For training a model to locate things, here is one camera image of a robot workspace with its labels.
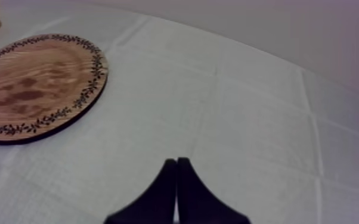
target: white table surface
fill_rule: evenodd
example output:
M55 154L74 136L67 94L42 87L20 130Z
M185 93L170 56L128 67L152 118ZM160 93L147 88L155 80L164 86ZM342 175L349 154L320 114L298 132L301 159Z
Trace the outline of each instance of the white table surface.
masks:
M78 122L0 146L0 224L102 223L179 156L254 224L359 223L359 95L244 44L113 8L1 0L0 21L0 48L67 33L98 45L110 67Z

